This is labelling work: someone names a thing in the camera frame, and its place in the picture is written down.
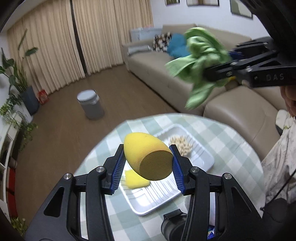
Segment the gray trash can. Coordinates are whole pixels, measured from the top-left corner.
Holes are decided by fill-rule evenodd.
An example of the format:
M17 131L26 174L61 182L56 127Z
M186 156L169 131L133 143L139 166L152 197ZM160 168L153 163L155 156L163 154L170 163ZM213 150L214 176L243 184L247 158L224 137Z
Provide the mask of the gray trash can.
M82 106L85 115L90 120L97 120L104 115L100 105L100 98L94 90L85 90L77 95L77 100Z

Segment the cable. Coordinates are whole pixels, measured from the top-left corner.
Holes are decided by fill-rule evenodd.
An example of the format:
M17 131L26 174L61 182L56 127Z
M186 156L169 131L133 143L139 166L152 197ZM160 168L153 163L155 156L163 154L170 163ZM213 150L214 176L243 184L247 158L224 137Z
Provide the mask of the cable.
M260 208L260 210L261 211L264 211L264 209L268 206L268 205L270 205L270 203L272 203L276 198L277 198L277 196L280 194L280 192L285 188L285 186L287 186L288 185L288 183L291 181L291 179L292 179L292 177L295 175L295 173L296 173L296 169L295 169L295 171L292 173L292 175L288 178L288 180L285 182L285 184L282 186L282 188L277 192L277 194L272 198L272 200L271 201L269 201L264 207L261 207Z

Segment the sofa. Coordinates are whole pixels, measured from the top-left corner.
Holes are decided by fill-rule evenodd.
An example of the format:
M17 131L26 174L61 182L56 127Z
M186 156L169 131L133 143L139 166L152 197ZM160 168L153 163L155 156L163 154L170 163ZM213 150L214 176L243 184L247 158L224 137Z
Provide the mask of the sofa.
M195 24L164 25L162 33L183 34L196 27ZM251 38L227 31L199 25L214 34L230 50L237 44ZM208 99L194 110L185 109L185 103L192 90L178 77L171 77L165 64L173 58L165 52L142 52L128 55L131 46L152 46L153 40L143 40L122 46L122 53L128 71L134 73L164 100L181 113L204 116L234 128L253 147L263 160L280 135L276 129L277 112L286 109L279 87L249 89L231 81L225 87L215 88Z

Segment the pile of small white objects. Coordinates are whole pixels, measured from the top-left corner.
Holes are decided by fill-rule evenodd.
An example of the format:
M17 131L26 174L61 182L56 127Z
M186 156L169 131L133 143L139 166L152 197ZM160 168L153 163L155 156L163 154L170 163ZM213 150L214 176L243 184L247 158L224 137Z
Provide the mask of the pile of small white objects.
M170 145L175 144L181 156L187 156L192 150L192 145L186 141L184 136L174 136L170 138Z

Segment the beige curtain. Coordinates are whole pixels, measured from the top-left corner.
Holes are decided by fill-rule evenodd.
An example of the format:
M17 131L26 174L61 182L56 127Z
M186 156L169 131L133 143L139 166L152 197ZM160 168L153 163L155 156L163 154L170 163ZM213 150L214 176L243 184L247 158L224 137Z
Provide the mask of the beige curtain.
M123 64L130 30L153 24L150 0L73 0L73 8L89 74Z
M87 72L123 64L112 0L73 0Z
M9 49L17 58L17 46L25 31L21 48L38 47L36 54L26 61L29 84L35 91L52 93L65 85L85 77L79 58L69 0L49 0L26 14L8 31Z
M122 43L131 41L130 30L153 26L150 0L113 0Z

